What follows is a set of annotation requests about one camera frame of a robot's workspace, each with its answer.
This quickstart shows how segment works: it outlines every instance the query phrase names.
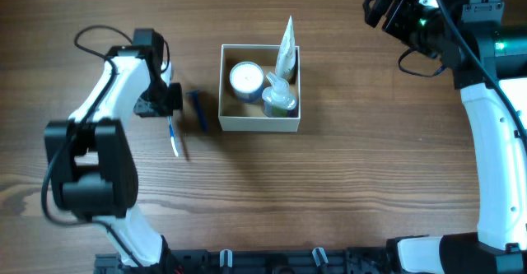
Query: white lid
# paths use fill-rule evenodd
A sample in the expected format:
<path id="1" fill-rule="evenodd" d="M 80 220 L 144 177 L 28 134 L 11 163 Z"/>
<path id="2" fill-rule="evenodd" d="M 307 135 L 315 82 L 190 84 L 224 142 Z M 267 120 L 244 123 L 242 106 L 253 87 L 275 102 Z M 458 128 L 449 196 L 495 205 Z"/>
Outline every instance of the white lid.
<path id="1" fill-rule="evenodd" d="M 242 62 L 231 70 L 231 85 L 241 93 L 252 93 L 264 83 L 264 72 L 256 63 Z"/>

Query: green led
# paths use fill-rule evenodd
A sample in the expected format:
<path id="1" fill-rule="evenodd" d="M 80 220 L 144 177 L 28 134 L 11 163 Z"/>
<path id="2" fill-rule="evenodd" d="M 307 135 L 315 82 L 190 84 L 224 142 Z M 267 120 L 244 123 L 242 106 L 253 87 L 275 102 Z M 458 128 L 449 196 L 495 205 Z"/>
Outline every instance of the green led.
<path id="1" fill-rule="evenodd" d="M 505 44 L 504 43 L 495 43 L 495 47 L 498 50 L 503 50 L 505 48 Z"/>

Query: wooden table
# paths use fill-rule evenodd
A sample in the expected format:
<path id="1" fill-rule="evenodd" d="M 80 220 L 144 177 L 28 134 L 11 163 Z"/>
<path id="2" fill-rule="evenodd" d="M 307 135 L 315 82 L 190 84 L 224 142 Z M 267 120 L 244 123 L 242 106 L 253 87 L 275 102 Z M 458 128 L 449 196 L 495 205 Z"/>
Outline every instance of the wooden table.
<path id="1" fill-rule="evenodd" d="M 525 23 L 525 0 L 506 0 Z M 258 250 L 381 245 L 385 239 L 474 231 L 473 140 L 450 72 L 401 73 L 405 48 L 363 22 L 362 0 L 0 0 L 0 273 L 91 273 L 112 253 L 91 227 L 52 226 L 40 212 L 43 131 L 87 97 L 101 61 L 75 49 L 83 27 L 132 34 L 154 27 L 175 79 L 208 93 L 212 131 L 186 100 L 177 117 L 187 158 L 166 120 L 132 118 L 127 136 L 139 205 L 173 249 Z M 298 133 L 217 128 L 222 44 L 279 44 L 292 15 L 302 57 Z M 97 31 L 101 52 L 123 39 Z M 423 57 L 406 65 L 432 72 Z"/>

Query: cardboard box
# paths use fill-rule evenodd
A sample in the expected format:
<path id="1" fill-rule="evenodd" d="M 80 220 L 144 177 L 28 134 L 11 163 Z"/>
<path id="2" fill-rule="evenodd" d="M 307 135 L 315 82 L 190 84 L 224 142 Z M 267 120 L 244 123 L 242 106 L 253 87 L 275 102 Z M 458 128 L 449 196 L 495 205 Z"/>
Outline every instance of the cardboard box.
<path id="1" fill-rule="evenodd" d="M 218 118 L 223 131 L 296 132 L 298 130 L 301 117 L 300 48 L 298 46 L 296 46 L 295 75 L 289 85 L 289 90 L 298 99 L 298 115 L 295 118 L 269 118 L 262 111 L 262 100 L 256 104 L 243 103 L 236 98 L 231 86 L 231 69 L 243 61 L 258 64 L 264 76 L 268 72 L 274 72 L 279 49 L 279 45 L 265 44 L 222 45 Z M 271 86 L 267 77 L 264 78 L 263 85 Z"/>

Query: round container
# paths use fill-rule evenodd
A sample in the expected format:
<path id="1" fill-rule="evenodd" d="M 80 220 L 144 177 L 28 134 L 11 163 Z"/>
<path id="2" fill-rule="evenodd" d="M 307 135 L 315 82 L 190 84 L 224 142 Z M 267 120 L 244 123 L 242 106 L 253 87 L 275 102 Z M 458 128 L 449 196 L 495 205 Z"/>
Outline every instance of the round container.
<path id="1" fill-rule="evenodd" d="M 244 61 L 231 70 L 231 86 L 239 100 L 254 103 L 262 98 L 264 72 L 256 63 Z"/>

